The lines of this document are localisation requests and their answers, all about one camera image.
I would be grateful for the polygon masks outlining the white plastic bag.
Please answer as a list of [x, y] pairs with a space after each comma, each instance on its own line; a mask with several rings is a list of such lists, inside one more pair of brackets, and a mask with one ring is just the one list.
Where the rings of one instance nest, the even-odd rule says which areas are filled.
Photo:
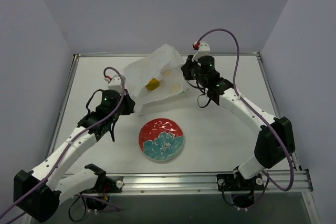
[[182, 65], [182, 56], [168, 44], [127, 65], [123, 76], [125, 88], [135, 102], [134, 111], [140, 112], [145, 104], [186, 92], [188, 84], [181, 71]]

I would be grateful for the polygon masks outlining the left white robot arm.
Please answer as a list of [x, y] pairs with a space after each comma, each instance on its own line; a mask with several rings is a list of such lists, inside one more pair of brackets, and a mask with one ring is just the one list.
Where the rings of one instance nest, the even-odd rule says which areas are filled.
[[89, 111], [71, 135], [42, 163], [14, 177], [14, 204], [39, 222], [45, 222], [65, 200], [91, 189], [100, 192], [106, 185], [106, 172], [89, 164], [80, 172], [63, 178], [66, 171], [106, 133], [114, 134], [121, 115], [133, 113], [135, 102], [127, 90], [103, 90], [101, 103]]

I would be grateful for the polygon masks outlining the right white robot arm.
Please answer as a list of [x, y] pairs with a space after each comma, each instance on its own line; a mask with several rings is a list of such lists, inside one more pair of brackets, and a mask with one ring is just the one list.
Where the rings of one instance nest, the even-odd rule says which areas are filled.
[[202, 56], [195, 60], [189, 55], [181, 71], [185, 80], [195, 80], [198, 88], [211, 101], [230, 111], [257, 135], [253, 155], [239, 165], [233, 175], [236, 187], [246, 188], [257, 174], [274, 167], [283, 159], [290, 158], [295, 151], [290, 120], [265, 112], [239, 94], [233, 83], [221, 77], [215, 70], [212, 56]]

